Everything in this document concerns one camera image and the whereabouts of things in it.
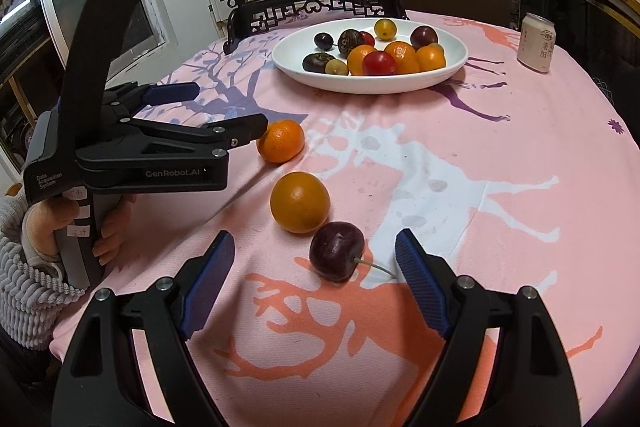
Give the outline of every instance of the table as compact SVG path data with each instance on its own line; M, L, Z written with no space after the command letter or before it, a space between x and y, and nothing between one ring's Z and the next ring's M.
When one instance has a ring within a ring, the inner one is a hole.
M323 180L331 218L360 227L382 266L398 270L393 241L409 227L425 250L486 288L536 286L570 358L584 422L638 349L630 276L640 269L640 161L622 119L562 49L540 75L516 61L517 32L408 15L466 43L471 58L452 80L379 97L297 84L274 68L270 50L296 27L336 16L320 14L249 38L229 57L212 44L163 81L194 80L198 99L142 114L196 126L259 111L305 129L305 150L280 167L254 145L234 150L224 192L142 196L102 283L116 293L146 289L202 254L220 229L234 235L234 267L189 343L232 427L400 426L442 347L401 280L364 267L339 287L309 271L310 237L284 232L268 208L274 182L294 170ZM57 356L85 305L66 309ZM496 339L489 331L463 417L480 406ZM169 417L143 335L136 346L154 412Z

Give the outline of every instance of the red tomato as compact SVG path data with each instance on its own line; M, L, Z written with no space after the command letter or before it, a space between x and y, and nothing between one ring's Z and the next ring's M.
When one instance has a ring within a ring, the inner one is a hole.
M396 61L386 52L371 52L362 61L364 74L370 76L387 76L396 74Z
M371 35L369 32L360 32L360 36L364 39L365 44L368 44L369 46L376 45L376 39L374 39L373 35Z

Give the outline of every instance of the white deer print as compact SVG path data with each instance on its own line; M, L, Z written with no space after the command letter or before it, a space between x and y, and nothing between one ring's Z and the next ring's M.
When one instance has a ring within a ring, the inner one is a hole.
M533 230L510 216L500 204L488 197L491 194L546 190L558 183L557 177L553 176L538 185L470 180L462 169L434 155L421 142L399 142L398 137L404 131L404 124L396 124L391 128L374 125L360 130L365 122L364 115L354 118L343 113L341 117L350 124L340 126L338 123L321 120L328 126L334 126L329 134L321 134L313 129L307 132L310 150L337 159L335 168L314 172L317 177L330 178L350 161L358 166L367 160L403 173L380 227L369 239L369 248L377 263L382 266L396 265L394 239L400 230L409 228L426 251L443 256L455 269L456 257L474 210L493 214L511 229L521 230L545 243L558 240L558 228L549 232ZM344 150L335 150L327 140L332 136L347 140L348 146ZM371 271L362 285L374 287L383 281L375 271Z

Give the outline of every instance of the human hand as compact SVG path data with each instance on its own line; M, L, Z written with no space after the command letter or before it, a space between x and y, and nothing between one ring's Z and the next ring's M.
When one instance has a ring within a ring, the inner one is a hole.
M131 218L131 205L135 194L124 194L117 206L104 218L100 235L94 244L94 255L105 265L120 253ZM26 231L37 251L48 257L58 254L54 232L70 225L80 212L77 201L66 198L51 198L36 203L28 216Z

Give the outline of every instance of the can lid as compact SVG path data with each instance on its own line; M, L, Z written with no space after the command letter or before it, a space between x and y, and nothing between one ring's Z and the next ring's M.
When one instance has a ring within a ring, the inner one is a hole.
M527 13L527 17L531 17L532 19L539 20L540 22L544 22L546 24L551 24L552 26L555 26L555 24L553 24L551 21L546 20L544 17L541 17L540 15L535 15L533 13Z

